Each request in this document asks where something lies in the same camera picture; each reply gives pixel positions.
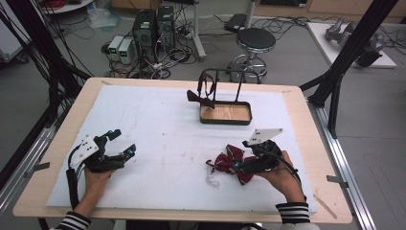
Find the striped sleeve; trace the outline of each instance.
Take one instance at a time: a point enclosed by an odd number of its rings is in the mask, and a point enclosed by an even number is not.
[[[92,221],[80,214],[68,212],[56,229],[59,230],[85,230]]]
[[[282,223],[310,222],[307,203],[283,203],[276,207],[281,215]]]

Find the wooden tray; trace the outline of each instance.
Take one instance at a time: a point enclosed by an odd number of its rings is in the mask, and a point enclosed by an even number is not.
[[[250,125],[253,116],[247,102],[215,101],[215,108],[200,106],[200,122],[216,125]]]

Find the desk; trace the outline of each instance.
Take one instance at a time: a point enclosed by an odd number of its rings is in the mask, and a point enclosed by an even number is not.
[[[87,81],[76,102],[72,106],[65,121],[60,127],[53,143],[49,146],[42,162],[51,162],[47,170],[38,171],[33,175],[22,196],[14,207],[14,214],[19,217],[64,217],[69,211],[66,208],[46,206],[47,199],[56,182],[57,174],[65,159],[66,152],[72,147],[77,133],[86,115],[98,97],[100,89],[106,84],[136,85],[144,87],[177,87],[194,89],[195,81],[175,80],[124,80],[93,78]],[[220,83],[221,89],[234,89],[233,83]],[[241,90],[280,92],[297,142],[303,155],[309,182],[314,192],[318,212],[311,216],[313,222],[349,223],[352,216],[341,188],[336,183],[327,182],[327,175],[335,175],[330,166],[326,150],[320,134],[313,122],[299,87],[281,85],[243,84]],[[93,218],[100,219],[166,219],[166,220],[210,220],[210,221],[249,221],[279,222],[278,215],[252,212],[203,212],[174,210],[134,210],[134,209],[97,209]]]

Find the aluminum frame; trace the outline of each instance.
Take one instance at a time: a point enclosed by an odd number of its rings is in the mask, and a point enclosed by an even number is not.
[[[55,121],[50,127],[44,127],[35,139],[30,150],[27,152],[17,169],[12,173],[4,188],[0,191],[0,217],[4,214],[11,200],[20,191],[23,183],[30,179],[34,172],[34,166],[41,160],[45,150],[49,147],[56,135]]]
[[[328,143],[328,153],[334,161],[334,167],[341,176],[342,182],[348,185],[348,187],[343,188],[343,190],[346,192],[346,195],[350,200],[350,204],[353,209],[352,211],[356,215],[360,227],[364,230],[375,230],[376,227],[370,211],[368,210],[367,204],[365,203],[358,185],[356,184],[355,178],[350,169],[346,155],[341,148],[340,142],[338,139],[335,139],[328,130],[328,114],[326,113],[326,110],[324,108],[317,107],[314,104],[310,104],[309,106],[314,107],[317,118],[319,119],[319,125],[321,126]]]

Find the bow tie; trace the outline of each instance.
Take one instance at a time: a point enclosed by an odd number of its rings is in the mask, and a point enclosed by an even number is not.
[[[217,158],[215,159],[214,164],[211,164],[210,161],[208,160],[206,164],[210,165],[213,167],[213,170],[216,169],[220,172],[228,173],[228,174],[236,174],[237,178],[239,180],[239,183],[241,185],[245,185],[246,183],[250,182],[252,177],[254,176],[253,174],[244,174],[242,171],[236,171],[234,169],[234,162],[250,162],[252,160],[255,160],[255,156],[249,156],[242,158],[244,155],[244,151],[234,147],[232,145],[227,145],[226,147],[227,153],[221,152]]]
[[[188,95],[189,102],[197,102],[197,103],[200,103],[200,105],[214,108],[214,102],[208,98],[200,98],[195,93],[193,93],[191,90],[188,90],[187,95]]]

